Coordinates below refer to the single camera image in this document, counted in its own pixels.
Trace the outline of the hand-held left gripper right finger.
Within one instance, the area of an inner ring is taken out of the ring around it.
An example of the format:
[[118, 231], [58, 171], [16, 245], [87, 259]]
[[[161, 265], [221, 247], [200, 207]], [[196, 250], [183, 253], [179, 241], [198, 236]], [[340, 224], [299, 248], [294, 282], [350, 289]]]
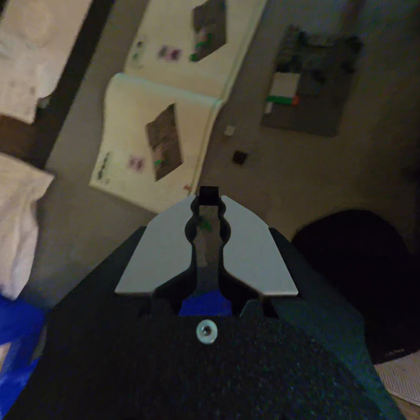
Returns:
[[250, 300], [295, 298], [297, 286], [272, 232], [259, 216], [226, 195], [219, 198], [218, 286], [239, 315]]

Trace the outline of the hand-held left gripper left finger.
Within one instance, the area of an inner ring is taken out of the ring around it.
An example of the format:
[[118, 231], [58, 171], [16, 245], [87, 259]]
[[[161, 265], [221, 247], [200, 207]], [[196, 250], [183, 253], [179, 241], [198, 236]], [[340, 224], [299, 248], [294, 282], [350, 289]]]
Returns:
[[189, 195], [146, 226], [116, 288], [122, 297], [143, 298], [151, 306], [168, 304], [178, 316], [197, 288], [197, 208]]

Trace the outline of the blue plastic bin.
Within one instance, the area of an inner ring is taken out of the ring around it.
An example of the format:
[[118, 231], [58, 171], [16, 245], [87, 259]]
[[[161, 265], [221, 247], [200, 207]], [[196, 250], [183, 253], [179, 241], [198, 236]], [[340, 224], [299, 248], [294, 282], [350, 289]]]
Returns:
[[231, 302], [219, 290], [214, 290], [185, 299], [178, 316], [230, 317], [232, 314]]
[[0, 418], [26, 387], [39, 361], [34, 356], [45, 313], [21, 299], [0, 297]]

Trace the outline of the grey brick baseplate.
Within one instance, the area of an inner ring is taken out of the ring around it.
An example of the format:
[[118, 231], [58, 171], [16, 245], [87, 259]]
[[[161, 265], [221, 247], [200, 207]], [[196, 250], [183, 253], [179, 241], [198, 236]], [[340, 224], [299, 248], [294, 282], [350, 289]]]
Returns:
[[364, 46], [354, 34], [311, 33], [288, 25], [260, 125], [335, 137]]

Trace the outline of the grey desk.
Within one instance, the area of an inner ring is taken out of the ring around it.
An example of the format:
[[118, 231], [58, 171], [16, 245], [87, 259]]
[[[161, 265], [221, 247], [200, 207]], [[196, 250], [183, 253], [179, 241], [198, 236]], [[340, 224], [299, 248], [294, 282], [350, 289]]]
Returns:
[[[199, 185], [216, 185], [291, 240], [313, 220], [360, 208], [379, 214], [419, 253], [419, 1], [366, 1], [365, 47], [339, 134], [260, 126], [264, 92], [286, 26], [335, 29], [342, 1], [268, 1], [214, 126]], [[31, 303], [58, 303], [154, 216], [88, 186], [108, 80], [123, 66], [146, 1], [94, 1], [70, 62], [37, 125], [31, 163], [55, 175], [39, 203]], [[223, 135], [235, 126], [232, 137]], [[236, 150], [249, 154], [232, 162]]]

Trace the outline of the black padded cushion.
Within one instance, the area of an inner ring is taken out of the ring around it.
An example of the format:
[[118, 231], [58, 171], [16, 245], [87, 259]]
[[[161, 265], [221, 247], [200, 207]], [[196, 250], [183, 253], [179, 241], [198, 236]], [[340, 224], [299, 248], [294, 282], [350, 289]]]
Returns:
[[374, 364], [419, 352], [419, 261], [389, 222], [343, 210], [303, 226], [292, 244], [363, 315]]

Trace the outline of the crumpled white paper bag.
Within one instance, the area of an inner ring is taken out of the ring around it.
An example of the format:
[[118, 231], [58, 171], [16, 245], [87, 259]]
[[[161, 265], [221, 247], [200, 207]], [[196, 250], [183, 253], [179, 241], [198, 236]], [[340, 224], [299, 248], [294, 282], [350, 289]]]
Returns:
[[0, 156], [0, 291], [18, 298], [32, 270], [38, 241], [37, 204], [54, 176], [21, 160]]

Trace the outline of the open instruction booklet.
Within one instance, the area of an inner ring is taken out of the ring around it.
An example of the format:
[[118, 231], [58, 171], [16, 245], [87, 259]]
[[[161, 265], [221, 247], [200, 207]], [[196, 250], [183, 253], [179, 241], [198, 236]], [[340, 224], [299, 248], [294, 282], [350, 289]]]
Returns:
[[106, 88], [90, 187], [154, 213], [192, 194], [266, 3], [148, 2]]

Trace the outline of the small white paper bag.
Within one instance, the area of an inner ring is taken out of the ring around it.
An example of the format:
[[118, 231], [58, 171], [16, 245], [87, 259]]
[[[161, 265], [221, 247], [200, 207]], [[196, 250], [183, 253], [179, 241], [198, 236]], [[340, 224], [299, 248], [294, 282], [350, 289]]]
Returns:
[[1, 62], [0, 114], [26, 124], [34, 123], [39, 103], [50, 96], [45, 65]]

